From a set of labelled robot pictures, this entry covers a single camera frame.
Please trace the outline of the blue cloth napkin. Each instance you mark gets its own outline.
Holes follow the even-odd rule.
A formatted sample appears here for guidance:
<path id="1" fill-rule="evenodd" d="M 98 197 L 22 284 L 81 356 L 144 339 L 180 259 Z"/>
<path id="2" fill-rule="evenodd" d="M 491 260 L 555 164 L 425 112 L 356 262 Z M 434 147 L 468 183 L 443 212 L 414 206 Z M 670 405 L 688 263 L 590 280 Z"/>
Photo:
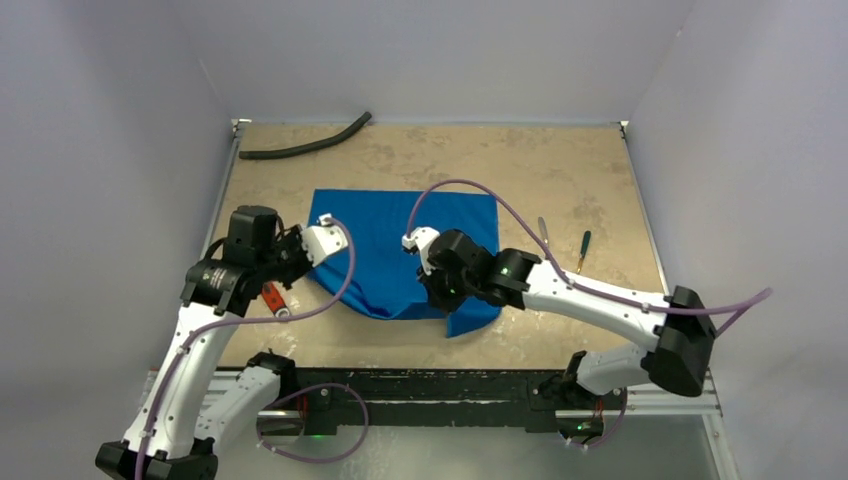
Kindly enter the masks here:
<path id="1" fill-rule="evenodd" d="M 428 304 L 417 281 L 420 260 L 402 250 L 401 239 L 416 191 L 317 189 L 309 219 L 323 214 L 342 221 L 357 254 L 351 285 L 341 302 L 353 311 L 379 320 L 422 320 L 445 314 Z M 494 253 L 500 249 L 495 200 L 483 194 L 434 192 L 416 214 L 418 226 L 438 231 L 456 228 Z"/>

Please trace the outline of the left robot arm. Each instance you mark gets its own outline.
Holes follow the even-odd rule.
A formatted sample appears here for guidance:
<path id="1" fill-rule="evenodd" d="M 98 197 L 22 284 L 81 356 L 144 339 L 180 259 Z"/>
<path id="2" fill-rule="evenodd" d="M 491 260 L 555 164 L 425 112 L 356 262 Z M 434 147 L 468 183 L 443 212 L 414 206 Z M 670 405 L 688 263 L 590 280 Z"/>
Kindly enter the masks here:
<path id="1" fill-rule="evenodd" d="M 292 360 L 254 355 L 210 408 L 203 406 L 219 360 L 263 287 L 289 288 L 349 246 L 329 214 L 286 227 L 270 207 L 232 212 L 228 229 L 186 273 L 171 344 L 139 413 L 117 441 L 102 444 L 96 467 L 112 479 L 212 479 L 226 444 L 270 405 L 297 399 Z"/>

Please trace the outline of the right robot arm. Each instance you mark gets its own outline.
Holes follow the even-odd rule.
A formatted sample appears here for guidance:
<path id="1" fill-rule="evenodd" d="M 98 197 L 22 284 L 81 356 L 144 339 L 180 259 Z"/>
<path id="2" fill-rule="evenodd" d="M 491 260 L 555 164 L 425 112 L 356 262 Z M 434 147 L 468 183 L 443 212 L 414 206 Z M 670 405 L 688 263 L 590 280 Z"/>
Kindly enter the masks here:
<path id="1" fill-rule="evenodd" d="M 529 252 L 491 253 L 456 229 L 420 227 L 403 236 L 402 247 L 419 256 L 417 275 L 428 302 L 445 313 L 474 298 L 563 315 L 626 339 L 622 347 L 572 356 L 561 392 L 573 406 L 646 383 L 683 397 L 703 391 L 717 332 L 691 289 L 678 286 L 665 296 L 560 273 L 551 261 Z"/>

